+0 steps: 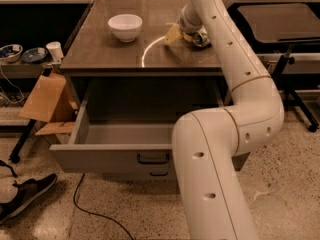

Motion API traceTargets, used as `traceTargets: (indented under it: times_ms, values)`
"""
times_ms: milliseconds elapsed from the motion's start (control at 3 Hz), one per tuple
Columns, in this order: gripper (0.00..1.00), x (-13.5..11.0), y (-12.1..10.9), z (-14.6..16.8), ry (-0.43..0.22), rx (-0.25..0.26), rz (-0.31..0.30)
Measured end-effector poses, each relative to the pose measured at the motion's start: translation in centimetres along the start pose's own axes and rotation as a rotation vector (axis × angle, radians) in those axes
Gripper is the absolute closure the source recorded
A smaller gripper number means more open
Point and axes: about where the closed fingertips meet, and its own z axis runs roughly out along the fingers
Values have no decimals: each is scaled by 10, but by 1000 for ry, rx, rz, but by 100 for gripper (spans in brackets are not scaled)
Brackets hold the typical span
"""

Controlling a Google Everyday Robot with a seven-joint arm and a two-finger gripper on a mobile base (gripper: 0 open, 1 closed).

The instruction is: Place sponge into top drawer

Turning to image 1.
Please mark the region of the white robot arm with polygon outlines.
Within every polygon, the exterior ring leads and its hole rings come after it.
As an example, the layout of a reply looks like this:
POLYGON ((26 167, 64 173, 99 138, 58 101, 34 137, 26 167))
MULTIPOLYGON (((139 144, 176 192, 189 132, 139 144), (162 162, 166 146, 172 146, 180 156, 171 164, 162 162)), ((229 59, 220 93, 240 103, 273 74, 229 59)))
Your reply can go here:
POLYGON ((180 27, 204 28, 231 92, 231 106, 183 115, 172 154, 191 240, 258 240, 232 158, 270 142, 284 109, 270 74, 227 12, 234 0, 190 0, 180 27))

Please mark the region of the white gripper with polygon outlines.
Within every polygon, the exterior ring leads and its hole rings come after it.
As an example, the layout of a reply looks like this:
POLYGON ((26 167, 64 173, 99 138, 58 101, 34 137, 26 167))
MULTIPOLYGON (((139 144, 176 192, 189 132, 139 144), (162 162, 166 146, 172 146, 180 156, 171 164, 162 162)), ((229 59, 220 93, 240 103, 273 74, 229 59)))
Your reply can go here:
POLYGON ((181 10, 178 24, 173 24, 166 33, 164 38, 166 46, 182 37, 181 30, 186 34, 194 34, 202 27, 202 21, 191 2, 188 2, 181 10))

